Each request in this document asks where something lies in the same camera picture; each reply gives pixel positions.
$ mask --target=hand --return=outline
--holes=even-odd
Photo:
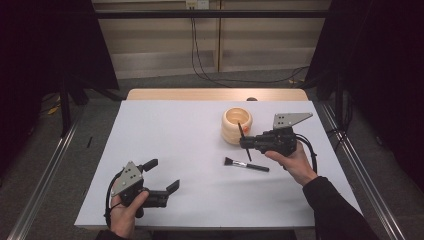
[[[148,196],[149,192],[143,191],[137,195],[130,206],[125,207],[121,204],[114,207],[110,213],[110,230],[120,237],[131,238],[135,227],[135,212],[143,205]],[[116,195],[110,201],[110,205],[115,206],[120,202],[121,197]]]
[[[267,151],[265,156],[284,166],[294,180],[302,186],[312,181],[318,175],[312,170],[300,141],[297,141],[296,151],[285,157],[275,151]]]

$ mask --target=gray floor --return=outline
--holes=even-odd
[[[212,79],[243,79],[254,81],[273,81],[283,79],[290,71],[253,71],[225,74],[210,74]],[[276,87],[289,88],[288,82],[277,83],[240,83],[225,82],[230,87]],[[138,80],[120,80],[120,91],[113,91],[126,96],[132,88],[210,88],[223,87],[201,79],[195,75],[146,78]],[[120,103],[113,102],[91,90],[87,90],[90,102],[85,107],[71,104],[73,116],[82,112],[78,128],[64,157],[54,173],[54,180],[48,186],[45,197],[36,217],[28,231],[21,239],[94,239],[97,232],[75,227],[74,221],[84,200],[86,190],[100,160]],[[307,91],[308,97],[314,101],[321,121],[326,129],[331,129],[323,104],[332,105],[333,101],[319,102],[315,89]],[[43,103],[49,108],[56,100],[52,98]],[[348,137],[353,143],[367,172],[376,188],[395,217],[401,232],[406,239],[424,239],[424,196],[414,183],[398,167],[390,150],[376,141],[376,133],[368,125],[360,111],[354,109],[353,121]],[[43,171],[55,152],[61,133],[60,109],[53,115],[40,113],[34,131],[3,178],[0,189],[0,239],[7,239],[14,228],[19,215],[24,211],[31,194],[37,187]],[[330,140],[336,145],[335,136]],[[337,149],[337,156],[349,183],[354,190],[364,216],[381,239],[390,239],[389,234],[380,221],[378,212],[361,185],[342,147]],[[137,231],[141,239],[148,239],[148,234]],[[315,239],[312,229],[296,230],[298,239]]]

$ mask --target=brush handle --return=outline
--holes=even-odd
[[[269,168],[267,168],[267,167],[262,167],[262,166],[253,165],[253,164],[249,164],[249,163],[246,165],[246,167],[256,169],[256,170],[259,170],[259,171],[269,172]]]

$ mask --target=makeup brush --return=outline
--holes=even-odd
[[[255,169],[255,170],[259,170],[259,171],[269,172],[269,168],[267,168],[267,167],[262,167],[262,166],[258,166],[258,165],[254,165],[254,164],[250,164],[250,163],[235,161],[235,160],[232,160],[231,158],[228,158],[228,157],[225,158],[224,165],[226,165],[226,166],[232,165],[232,166],[237,166],[237,167],[244,167],[244,168],[250,168],[250,169]]]

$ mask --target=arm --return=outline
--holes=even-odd
[[[302,143],[285,157],[268,151],[265,156],[284,166],[294,180],[303,186],[306,200],[315,213],[316,229],[322,239],[378,239],[363,216],[334,188],[327,178],[312,170]]]
[[[119,204],[121,202],[119,195],[114,196],[110,201],[111,206],[116,206],[110,212],[110,230],[100,231],[96,240],[130,239],[134,233],[135,213],[148,196],[149,193],[147,191],[141,192],[128,207]]]

